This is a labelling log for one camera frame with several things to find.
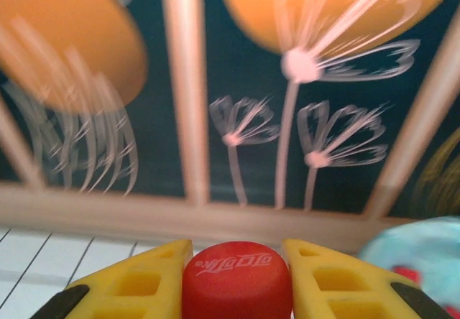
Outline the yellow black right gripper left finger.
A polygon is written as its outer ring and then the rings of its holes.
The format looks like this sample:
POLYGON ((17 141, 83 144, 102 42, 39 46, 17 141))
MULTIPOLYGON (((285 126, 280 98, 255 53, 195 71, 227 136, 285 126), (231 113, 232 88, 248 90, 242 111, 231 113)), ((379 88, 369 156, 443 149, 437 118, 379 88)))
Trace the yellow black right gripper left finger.
POLYGON ((190 239, 134 255, 69 284, 34 319, 182 319, 190 239))

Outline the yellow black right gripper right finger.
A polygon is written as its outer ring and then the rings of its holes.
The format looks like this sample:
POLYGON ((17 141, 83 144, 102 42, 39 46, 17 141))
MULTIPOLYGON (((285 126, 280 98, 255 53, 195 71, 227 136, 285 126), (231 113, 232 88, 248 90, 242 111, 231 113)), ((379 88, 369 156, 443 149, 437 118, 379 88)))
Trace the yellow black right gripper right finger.
POLYGON ((412 280, 348 254, 285 239, 295 319, 448 319, 412 280))

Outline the red label cola bottle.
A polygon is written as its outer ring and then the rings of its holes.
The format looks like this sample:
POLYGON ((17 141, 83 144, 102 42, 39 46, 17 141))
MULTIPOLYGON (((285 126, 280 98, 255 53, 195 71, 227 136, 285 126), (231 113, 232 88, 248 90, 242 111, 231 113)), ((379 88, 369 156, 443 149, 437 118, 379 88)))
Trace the red label cola bottle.
POLYGON ((291 319, 293 291, 285 260, 250 241, 197 253, 183 272, 182 319, 291 319))

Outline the light blue bin liner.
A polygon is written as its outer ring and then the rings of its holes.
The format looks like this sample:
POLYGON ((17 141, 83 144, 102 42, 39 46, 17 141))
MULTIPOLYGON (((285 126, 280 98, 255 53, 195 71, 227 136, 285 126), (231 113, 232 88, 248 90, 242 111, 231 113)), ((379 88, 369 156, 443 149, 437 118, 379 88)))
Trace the light blue bin liner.
POLYGON ((389 228, 368 242, 358 257, 390 271, 396 265, 417 269, 422 290, 460 319, 460 216, 389 228))

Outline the clear bottle red cap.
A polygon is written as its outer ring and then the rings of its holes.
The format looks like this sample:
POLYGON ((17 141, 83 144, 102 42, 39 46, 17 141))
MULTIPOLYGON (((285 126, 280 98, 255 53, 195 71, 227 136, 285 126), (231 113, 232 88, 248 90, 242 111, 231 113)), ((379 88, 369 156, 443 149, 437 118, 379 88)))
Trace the clear bottle red cap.
POLYGON ((416 283, 417 285, 421 285, 422 283, 422 274, 420 271, 413 267, 405 266, 405 265, 396 265, 392 268, 392 271, 396 274, 402 275, 412 282, 416 283))

